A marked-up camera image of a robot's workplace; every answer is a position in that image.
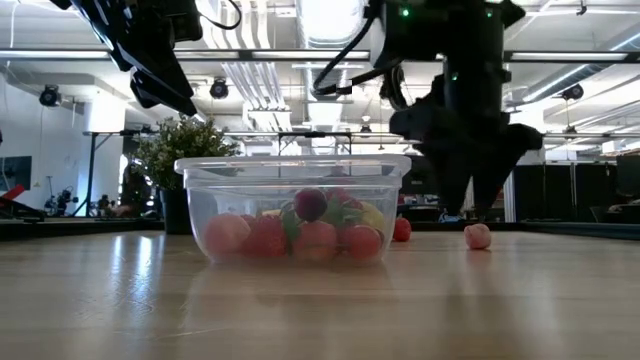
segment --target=pink ball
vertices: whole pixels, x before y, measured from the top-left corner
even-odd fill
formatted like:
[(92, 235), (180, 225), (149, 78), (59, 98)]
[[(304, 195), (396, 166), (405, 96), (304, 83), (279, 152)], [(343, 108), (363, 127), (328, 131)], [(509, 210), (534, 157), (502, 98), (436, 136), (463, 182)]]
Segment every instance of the pink ball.
[(205, 248), (209, 255), (228, 255), (240, 250), (249, 237), (251, 228), (240, 216), (220, 214), (212, 217), (204, 233)]
[(491, 231), (485, 224), (467, 226), (464, 228), (464, 238), (471, 250), (484, 250), (491, 246)]

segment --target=ceiling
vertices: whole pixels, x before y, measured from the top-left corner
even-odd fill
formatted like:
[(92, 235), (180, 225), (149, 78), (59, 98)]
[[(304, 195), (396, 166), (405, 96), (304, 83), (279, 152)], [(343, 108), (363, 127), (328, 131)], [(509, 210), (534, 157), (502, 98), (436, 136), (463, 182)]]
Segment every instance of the ceiling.
[[(588, 11), (583, 16), (576, 16), (579, 0), (514, 0), (524, 6), (529, 16), (512, 26), (505, 34), (505, 48), (509, 50), (608, 50), (611, 44), (619, 43), (629, 34), (640, 33), (640, 1), (637, 0), (586, 0)], [(16, 5), (13, 0), (0, 0), (0, 47), (8, 48), (13, 33), (13, 46), (16, 48), (96, 48), (101, 44), (93, 35), (89, 26), (71, 11), (56, 11), (56, 8), (44, 0), (22, 0)], [(304, 47), (298, 31), (298, 19), (295, 15), (295, 0), (268, 0), (269, 42), (277, 49), (296, 49)], [(369, 41), (365, 39), (361, 49), (368, 49)], [(206, 48), (204, 41), (180, 43), (183, 48)], [(281, 85), (286, 104), (291, 110), (292, 125), (310, 124), (304, 70), (294, 69), (294, 63), (277, 62), (276, 73)], [(215, 115), (232, 130), (247, 130), (241, 120), (244, 100), (234, 88), (230, 87), (230, 95), (225, 100), (213, 100), (209, 94), (209, 86), (216, 76), (225, 76), (225, 71), (218, 63), (188, 62), (182, 64), (185, 73), (194, 86), (199, 86), (194, 98), (196, 105), (204, 113)], [(510, 64), (513, 81), (505, 86), (505, 95), (512, 90), (521, 90), (553, 80), (567, 73), (576, 65), (558, 64)], [(109, 62), (26, 62), (14, 61), (10, 65), (24, 86), (39, 91), (38, 78), (42, 74), (56, 75), (64, 84), (65, 78), (71, 74), (90, 75), (96, 81), (89, 81), (84, 90), (68, 86), (68, 93), (62, 86), (62, 92), (68, 97), (77, 97), (79, 101), (90, 98), (100, 91), (109, 91), (129, 101), (127, 121), (130, 124), (155, 122), (165, 116), (173, 115), (169, 109), (158, 106), (151, 110), (142, 110), (128, 88), (129, 74), (120, 73)], [(349, 70), (357, 74), (368, 69)], [(429, 91), (434, 75), (441, 72), (441, 65), (434, 63), (407, 63), (404, 65), (407, 92), (412, 97), (423, 96)], [(520, 108), (525, 112), (542, 112), (544, 123), (540, 125), (544, 131), (560, 131), (568, 123), (580, 122), (582, 119), (597, 119), (608, 115), (620, 107), (626, 109), (616, 116), (604, 116), (582, 131), (631, 131), (640, 125), (640, 107), (636, 110), (635, 101), (640, 100), (640, 82), (635, 80), (640, 75), (640, 65), (617, 65), (583, 80), (580, 84), (585, 89), (585, 96), (575, 103), (564, 103), (559, 99), (544, 99), (537, 103)], [(341, 101), (345, 103), (340, 114), (339, 124), (334, 129), (358, 129), (364, 115), (370, 116), (374, 131), (386, 131), (392, 111), (381, 102), (377, 92), (379, 80), (367, 83), (354, 91), (350, 97)]]

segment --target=ceiling duct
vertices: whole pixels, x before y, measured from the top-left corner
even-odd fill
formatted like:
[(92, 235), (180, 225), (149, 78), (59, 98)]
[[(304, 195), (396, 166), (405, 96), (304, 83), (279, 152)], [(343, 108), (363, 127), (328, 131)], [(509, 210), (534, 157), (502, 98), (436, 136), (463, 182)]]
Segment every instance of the ceiling duct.
[[(349, 44), (362, 26), (365, 0), (298, 0), (298, 30), (307, 49), (342, 49)], [(327, 100), (338, 100), (337, 96), (316, 98), (311, 94), (313, 80), (321, 69), (304, 70), (307, 114), (314, 129), (318, 126), (335, 127), (340, 123), (342, 104)], [(332, 70), (320, 86), (340, 84), (347, 77), (346, 70)], [(326, 139), (312, 141), (315, 153), (326, 153), (330, 149)]]
[[(618, 41), (617, 45), (604, 46), (603, 51), (638, 51), (640, 48), (640, 24), (633, 27), (634, 31), (625, 32), (624, 41)], [(511, 95), (513, 100), (506, 101), (506, 106), (522, 106), (544, 100), (556, 95), (563, 90), (595, 75), (613, 65), (611, 64), (585, 64), (565, 66), (560, 71), (547, 77), (541, 82), (523, 90), (515, 90)]]

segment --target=table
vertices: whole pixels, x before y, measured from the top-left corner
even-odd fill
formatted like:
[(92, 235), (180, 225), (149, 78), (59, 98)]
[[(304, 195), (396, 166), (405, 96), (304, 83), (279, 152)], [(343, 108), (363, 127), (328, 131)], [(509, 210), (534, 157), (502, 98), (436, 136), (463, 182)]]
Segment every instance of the table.
[(634, 359), (635, 242), (417, 233), (384, 266), (210, 266), (157, 232), (0, 243), (2, 359)]

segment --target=black cable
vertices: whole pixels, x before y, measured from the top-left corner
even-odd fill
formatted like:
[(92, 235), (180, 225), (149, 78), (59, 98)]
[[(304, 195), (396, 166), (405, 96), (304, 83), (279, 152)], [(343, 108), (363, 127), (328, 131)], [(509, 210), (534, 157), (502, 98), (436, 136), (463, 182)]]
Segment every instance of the black cable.
[(402, 59), (394, 59), (389, 61), (389, 63), (387, 63), (387, 65), (385, 65), (383, 68), (373, 69), (364, 74), (355, 76), (351, 79), (351, 83), (349, 84), (349, 86), (338, 87), (337, 84), (333, 84), (333, 85), (325, 86), (322, 88), (320, 87), (320, 84), (327, 77), (329, 72), (333, 70), (336, 67), (336, 65), (338, 65), (347, 56), (347, 54), (349, 54), (360, 43), (360, 41), (362, 41), (362, 39), (367, 34), (367, 32), (369, 32), (369, 29), (371, 29), (371, 26), (373, 25), (373, 21), (376, 19), (376, 13), (374, 12), (373, 9), (376, 9), (377, 11), (377, 9), (380, 8), (379, 1), (380, 0), (371, 0), (369, 2), (369, 6), (365, 8), (365, 16), (367, 17), (367, 21), (365, 22), (360, 32), (358, 32), (356, 37), (353, 38), (353, 40), (351, 40), (351, 42), (344, 49), (342, 49), (338, 53), (338, 55), (335, 58), (333, 58), (333, 60), (331, 60), (327, 64), (327, 66), (325, 66), (324, 69), (322, 69), (318, 77), (314, 80), (313, 91), (312, 91), (313, 95), (351, 94), (351, 88), (354, 85), (359, 85), (365, 81), (369, 81), (373, 78), (376, 78), (386, 73), (387, 71), (391, 70), (392, 68), (394, 68), (395, 66), (399, 65), (402, 62)]
[(217, 21), (213, 21), (211, 20), (208, 16), (205, 16), (203, 13), (198, 12), (198, 14), (200, 14), (200, 16), (202, 16), (203, 18), (205, 18), (208, 22), (210, 22), (212, 25), (219, 27), (222, 30), (234, 30), (235, 28), (237, 28), (238, 26), (240, 26), (240, 23), (242, 22), (242, 11), (240, 10), (240, 7), (238, 6), (238, 4), (236, 4), (233, 0), (227, 0), (231, 3), (231, 5), (233, 5), (233, 7), (236, 9), (236, 11), (238, 12), (238, 21), (236, 21), (235, 24), (233, 25), (225, 25), (225, 24), (221, 24)]

